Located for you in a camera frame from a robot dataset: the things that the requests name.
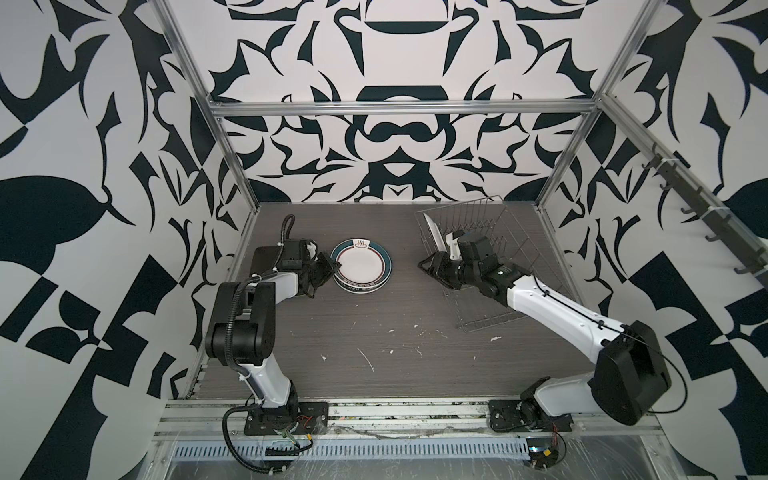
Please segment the white plate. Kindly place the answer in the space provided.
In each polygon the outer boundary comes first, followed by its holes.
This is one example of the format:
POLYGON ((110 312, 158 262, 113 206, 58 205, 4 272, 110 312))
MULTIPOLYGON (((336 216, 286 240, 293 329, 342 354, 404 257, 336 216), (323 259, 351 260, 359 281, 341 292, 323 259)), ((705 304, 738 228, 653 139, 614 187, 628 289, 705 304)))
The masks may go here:
POLYGON ((429 214, 424 213, 423 216, 427 224, 428 230, 431 234, 436 250, 438 252, 448 253, 449 249, 446 246, 444 236, 442 235, 437 223, 432 219, 432 217, 429 214))
POLYGON ((370 284, 390 279, 393 271, 389 252, 369 239, 342 241, 332 250, 331 256, 341 264, 335 275, 340 275, 347 282, 370 284))

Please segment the green rimmed lettered plate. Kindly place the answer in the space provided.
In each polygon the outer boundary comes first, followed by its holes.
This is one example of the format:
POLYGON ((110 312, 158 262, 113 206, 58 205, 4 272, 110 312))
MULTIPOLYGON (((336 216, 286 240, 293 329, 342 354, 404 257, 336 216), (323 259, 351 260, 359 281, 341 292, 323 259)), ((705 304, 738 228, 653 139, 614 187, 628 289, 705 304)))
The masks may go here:
POLYGON ((345 281, 340 275, 334 275, 333 279, 335 283, 345 292, 359 295, 376 292, 377 290, 383 288, 389 281, 389 279, 385 279, 370 284, 357 284, 354 282, 345 281))

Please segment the dark square plate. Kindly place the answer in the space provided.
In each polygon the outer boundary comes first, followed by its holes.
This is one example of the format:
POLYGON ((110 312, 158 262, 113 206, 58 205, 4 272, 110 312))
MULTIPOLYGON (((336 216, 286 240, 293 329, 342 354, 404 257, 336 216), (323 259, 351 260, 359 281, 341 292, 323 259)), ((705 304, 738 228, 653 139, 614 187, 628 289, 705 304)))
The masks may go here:
POLYGON ((249 280, 267 281, 277 274, 277 263, 281 255, 278 245, 257 247, 249 268, 249 280))

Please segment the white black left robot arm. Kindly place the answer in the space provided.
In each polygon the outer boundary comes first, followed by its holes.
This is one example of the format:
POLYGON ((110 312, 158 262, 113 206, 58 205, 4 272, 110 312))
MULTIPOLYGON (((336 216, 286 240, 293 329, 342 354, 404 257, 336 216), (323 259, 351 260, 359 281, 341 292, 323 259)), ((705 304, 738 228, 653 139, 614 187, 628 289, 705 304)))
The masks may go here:
POLYGON ((277 306, 312 298, 340 267, 312 240, 283 240, 258 247, 248 276, 218 288, 204 350, 247 386, 261 418, 293 422, 299 416, 294 383, 274 354, 277 306))

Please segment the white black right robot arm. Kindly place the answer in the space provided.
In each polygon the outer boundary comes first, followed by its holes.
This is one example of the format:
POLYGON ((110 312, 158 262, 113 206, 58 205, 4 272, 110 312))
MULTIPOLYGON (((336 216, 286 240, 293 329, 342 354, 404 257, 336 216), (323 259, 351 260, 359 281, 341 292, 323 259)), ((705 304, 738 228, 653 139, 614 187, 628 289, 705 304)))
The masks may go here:
POLYGON ((443 287, 473 287, 566 340, 594 366, 590 373, 543 378, 520 397, 513 428, 537 429, 571 414, 605 414, 632 426, 668 392, 672 379, 654 330, 594 312, 547 286, 533 272, 500 259, 490 240, 472 231, 437 243, 418 267, 443 287))

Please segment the small green circuit board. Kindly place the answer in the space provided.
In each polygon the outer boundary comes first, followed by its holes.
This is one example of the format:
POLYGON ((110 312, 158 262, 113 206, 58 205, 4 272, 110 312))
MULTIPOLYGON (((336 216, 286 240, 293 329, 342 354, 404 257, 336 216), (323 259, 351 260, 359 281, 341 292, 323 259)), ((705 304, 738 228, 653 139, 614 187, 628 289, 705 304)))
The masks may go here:
POLYGON ((561 463, 567 455, 567 444, 540 439, 527 440, 528 459, 524 463, 535 470, 549 470, 561 463))

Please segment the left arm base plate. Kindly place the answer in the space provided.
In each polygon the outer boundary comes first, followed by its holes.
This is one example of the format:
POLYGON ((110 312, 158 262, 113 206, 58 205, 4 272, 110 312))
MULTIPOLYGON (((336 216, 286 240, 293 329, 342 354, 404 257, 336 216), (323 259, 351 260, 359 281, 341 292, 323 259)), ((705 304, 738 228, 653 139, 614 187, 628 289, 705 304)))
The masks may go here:
POLYGON ((287 430, 292 434, 305 435, 320 432, 327 426, 329 404, 327 402, 299 402, 278 408, 255 408, 246 418, 246 436, 266 436, 287 430))

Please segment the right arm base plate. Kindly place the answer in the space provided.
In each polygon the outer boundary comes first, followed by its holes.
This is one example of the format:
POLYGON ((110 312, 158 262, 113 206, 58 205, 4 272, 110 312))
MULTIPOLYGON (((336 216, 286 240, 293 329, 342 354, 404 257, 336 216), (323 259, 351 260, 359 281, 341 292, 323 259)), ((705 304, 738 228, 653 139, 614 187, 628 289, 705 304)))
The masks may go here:
POLYGON ((489 427, 497 433, 571 432, 570 414, 550 416, 533 400, 491 400, 488 402, 489 427))

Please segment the grey wall hook rail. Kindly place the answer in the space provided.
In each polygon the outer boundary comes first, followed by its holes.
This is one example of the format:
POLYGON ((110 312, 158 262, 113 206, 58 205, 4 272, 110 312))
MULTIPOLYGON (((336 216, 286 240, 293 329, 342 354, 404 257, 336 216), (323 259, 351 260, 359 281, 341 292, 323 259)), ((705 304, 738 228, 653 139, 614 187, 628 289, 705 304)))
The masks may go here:
POLYGON ((736 275, 751 275, 767 289, 767 243, 762 241, 713 191, 694 175, 684 162, 651 146, 652 157, 643 169, 662 179, 663 192, 674 192, 684 203, 681 213, 703 222, 710 231, 705 239, 722 243, 740 262, 736 275))

